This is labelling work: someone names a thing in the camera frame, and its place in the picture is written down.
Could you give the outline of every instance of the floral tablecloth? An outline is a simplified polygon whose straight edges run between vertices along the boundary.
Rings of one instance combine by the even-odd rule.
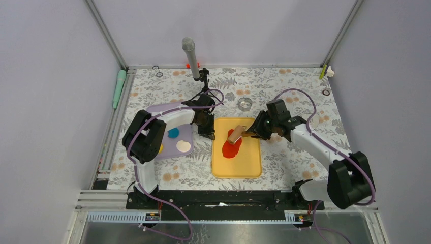
[[[331,93],[329,83],[319,80],[320,68],[293,69],[209,69],[209,86],[225,94],[225,105],[214,110],[216,117],[256,117],[266,110],[266,102],[287,88],[302,89],[314,99],[318,114],[312,127],[337,146],[349,149],[349,143]],[[125,190],[133,182],[133,164],[126,157],[121,139],[136,113],[153,104],[182,101],[191,98],[202,88],[188,69],[137,70],[120,137],[111,167],[107,189]],[[250,111],[237,107],[238,99],[250,98]],[[299,92],[281,96],[292,116],[307,119],[312,106]],[[163,190],[289,190],[301,179],[324,179],[327,171],[306,151],[273,134],[271,140],[261,141],[262,175],[257,179],[221,179],[211,172],[212,141],[200,137],[194,126],[194,151],[188,156],[155,162],[159,189]]]

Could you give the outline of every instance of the lavender wall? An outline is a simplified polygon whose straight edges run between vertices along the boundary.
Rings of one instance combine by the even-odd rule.
[[[370,160],[390,243],[429,243],[431,2],[365,1],[330,62],[349,142]]]
[[[355,0],[95,0],[129,65],[320,64]]]
[[[84,1],[6,0],[0,16],[0,243],[60,243],[119,67]]]

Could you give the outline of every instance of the gray microphone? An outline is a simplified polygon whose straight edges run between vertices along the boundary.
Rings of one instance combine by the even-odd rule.
[[[193,78],[200,80],[198,62],[196,61],[195,42],[191,37],[185,37],[182,40],[182,49],[186,52],[187,59],[189,60],[190,69],[192,69]]]

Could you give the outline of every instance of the red sauce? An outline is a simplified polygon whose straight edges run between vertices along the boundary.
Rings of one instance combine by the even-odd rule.
[[[232,134],[233,130],[228,131],[228,137]],[[235,145],[230,144],[227,140],[223,145],[222,152],[225,158],[231,159],[234,158],[238,152],[239,147],[241,146],[242,138],[236,141]]]

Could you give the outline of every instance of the purple plate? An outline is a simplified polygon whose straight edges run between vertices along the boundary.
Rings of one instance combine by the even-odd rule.
[[[172,108],[176,108],[181,104],[181,102],[175,102],[175,103],[163,103],[163,104],[157,104],[157,105],[151,105],[149,106],[146,111],[149,113],[157,113],[157,112],[163,112]],[[163,135],[162,145],[163,145],[163,151],[159,153],[155,160],[157,159],[168,159],[168,158],[174,158],[184,155],[189,155],[193,152],[193,130],[192,125],[181,125],[177,127],[179,130],[179,135],[176,138],[169,138],[168,132],[165,131],[165,134]],[[178,149],[176,149],[176,144],[178,141],[186,141],[190,143],[192,146],[189,151],[186,152],[180,152]]]

